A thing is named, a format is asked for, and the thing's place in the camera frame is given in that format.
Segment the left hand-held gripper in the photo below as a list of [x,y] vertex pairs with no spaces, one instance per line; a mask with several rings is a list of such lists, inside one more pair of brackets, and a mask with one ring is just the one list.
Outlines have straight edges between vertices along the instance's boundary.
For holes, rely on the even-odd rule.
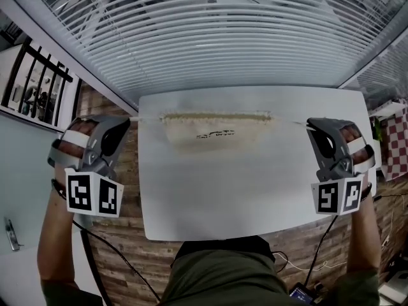
[[69,125],[62,136],[63,140],[83,147],[83,157],[79,159],[53,150],[53,156],[47,159],[48,164],[52,167],[58,164],[64,168],[66,206],[69,212],[118,216],[124,186],[116,181],[114,168],[129,132],[130,118],[90,115],[75,120],[79,119],[93,120],[98,125],[90,136],[69,130]]

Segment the person's left hand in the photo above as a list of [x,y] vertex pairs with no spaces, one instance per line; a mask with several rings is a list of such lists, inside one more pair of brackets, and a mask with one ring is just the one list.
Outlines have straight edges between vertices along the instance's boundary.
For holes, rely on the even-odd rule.
[[[98,122],[93,120],[75,120],[69,127],[69,130],[85,134],[90,136],[94,131],[94,128],[98,125]],[[84,154],[84,148],[76,145],[75,143],[71,143],[68,141],[63,140],[64,135],[57,140],[56,143],[52,144],[52,149],[49,153],[48,157],[52,157],[53,150],[59,150],[62,153],[65,153],[69,156],[73,156],[76,158],[81,159]]]

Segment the beige hair dryer drawstring bag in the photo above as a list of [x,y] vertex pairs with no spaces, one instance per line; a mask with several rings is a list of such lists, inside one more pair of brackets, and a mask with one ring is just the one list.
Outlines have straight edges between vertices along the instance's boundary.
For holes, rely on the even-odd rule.
[[157,116],[136,116],[131,122],[160,124],[167,140],[180,153],[196,154],[218,150],[237,150],[251,146],[269,133],[276,123],[312,128],[274,116],[269,111],[169,111]]

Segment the red checkered tablecloth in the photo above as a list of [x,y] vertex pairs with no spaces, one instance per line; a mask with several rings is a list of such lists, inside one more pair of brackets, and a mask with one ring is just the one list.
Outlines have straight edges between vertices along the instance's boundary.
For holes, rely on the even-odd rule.
[[408,112],[403,110],[386,122],[386,157],[382,166],[386,181],[408,173]]

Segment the person's left forearm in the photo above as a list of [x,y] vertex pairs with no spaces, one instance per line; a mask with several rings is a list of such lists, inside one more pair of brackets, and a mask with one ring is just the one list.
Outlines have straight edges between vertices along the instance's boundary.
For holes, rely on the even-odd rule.
[[58,282],[77,288],[72,255],[74,214],[67,211],[55,189],[50,192],[38,244],[37,264],[41,283]]

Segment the narrow white window blinds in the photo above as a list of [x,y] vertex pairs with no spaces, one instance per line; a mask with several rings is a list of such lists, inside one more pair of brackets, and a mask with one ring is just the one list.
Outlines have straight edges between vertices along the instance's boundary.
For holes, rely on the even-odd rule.
[[339,88],[360,91],[369,109],[408,99],[408,28]]

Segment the person's right hand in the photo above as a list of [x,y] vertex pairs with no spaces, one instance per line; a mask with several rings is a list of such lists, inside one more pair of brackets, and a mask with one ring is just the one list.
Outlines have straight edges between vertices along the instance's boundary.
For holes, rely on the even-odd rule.
[[344,126],[340,133],[346,142],[347,151],[354,165],[366,163],[372,158],[374,152],[355,124]]

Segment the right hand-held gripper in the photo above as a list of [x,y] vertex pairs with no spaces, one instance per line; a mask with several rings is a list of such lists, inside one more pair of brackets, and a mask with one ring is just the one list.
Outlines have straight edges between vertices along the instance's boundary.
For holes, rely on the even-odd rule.
[[375,166],[375,152],[366,163],[354,165],[340,130],[355,124],[350,120],[307,119],[308,136],[319,169],[318,183],[312,184],[317,214],[344,215],[360,208],[361,192],[366,188],[365,175]]

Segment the person's right forearm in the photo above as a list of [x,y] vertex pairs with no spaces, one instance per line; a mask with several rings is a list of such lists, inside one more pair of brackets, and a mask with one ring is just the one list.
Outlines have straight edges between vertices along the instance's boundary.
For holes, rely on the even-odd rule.
[[360,202],[351,214],[351,235],[347,257],[347,274],[378,271],[381,265],[381,238],[372,194]]

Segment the black metal railing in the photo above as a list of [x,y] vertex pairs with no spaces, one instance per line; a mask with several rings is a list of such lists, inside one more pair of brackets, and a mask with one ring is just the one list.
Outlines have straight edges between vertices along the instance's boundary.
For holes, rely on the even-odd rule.
[[30,38],[0,48],[0,110],[62,131],[74,117],[82,81]]

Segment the dark device with lit screen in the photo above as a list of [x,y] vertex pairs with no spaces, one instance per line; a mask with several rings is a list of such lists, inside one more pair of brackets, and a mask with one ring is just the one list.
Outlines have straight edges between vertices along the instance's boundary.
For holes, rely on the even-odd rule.
[[289,292],[290,297],[295,298],[307,305],[316,306],[314,302],[316,294],[307,289],[303,284],[297,282]]

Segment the frosted glass door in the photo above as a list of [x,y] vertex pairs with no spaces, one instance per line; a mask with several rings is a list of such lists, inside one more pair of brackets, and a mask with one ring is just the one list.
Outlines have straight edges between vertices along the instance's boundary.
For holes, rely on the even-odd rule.
[[0,255],[12,252],[9,219],[23,248],[38,244],[54,169],[47,156],[57,133],[0,115]]

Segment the small green plant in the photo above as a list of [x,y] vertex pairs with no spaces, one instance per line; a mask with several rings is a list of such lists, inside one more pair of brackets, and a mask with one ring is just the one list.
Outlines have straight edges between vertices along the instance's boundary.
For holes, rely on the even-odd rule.
[[381,122],[379,121],[377,117],[371,117],[370,124],[371,124],[373,139],[379,142],[382,142],[383,138],[382,138]]

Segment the person's olive shirt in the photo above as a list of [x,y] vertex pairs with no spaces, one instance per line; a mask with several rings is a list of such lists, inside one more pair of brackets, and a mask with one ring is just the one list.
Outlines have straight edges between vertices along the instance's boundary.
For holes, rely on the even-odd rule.
[[[345,274],[321,306],[379,306],[378,271]],[[47,306],[103,306],[98,295],[58,282],[41,283]],[[201,251],[176,260],[158,306],[306,306],[290,297],[270,258]]]

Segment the person's black shorts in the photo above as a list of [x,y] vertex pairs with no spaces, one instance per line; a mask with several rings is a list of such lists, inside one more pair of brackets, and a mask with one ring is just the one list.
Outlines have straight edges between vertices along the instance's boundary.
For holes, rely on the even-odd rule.
[[275,261],[269,243],[257,235],[226,240],[186,241],[181,245],[181,248],[175,256],[175,260],[194,252],[209,250],[257,253]]

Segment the wide white window blinds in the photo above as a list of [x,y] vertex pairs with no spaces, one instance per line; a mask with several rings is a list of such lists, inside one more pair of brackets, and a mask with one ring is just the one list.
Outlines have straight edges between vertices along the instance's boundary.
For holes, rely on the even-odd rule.
[[40,0],[129,99],[236,85],[334,86],[408,0]]

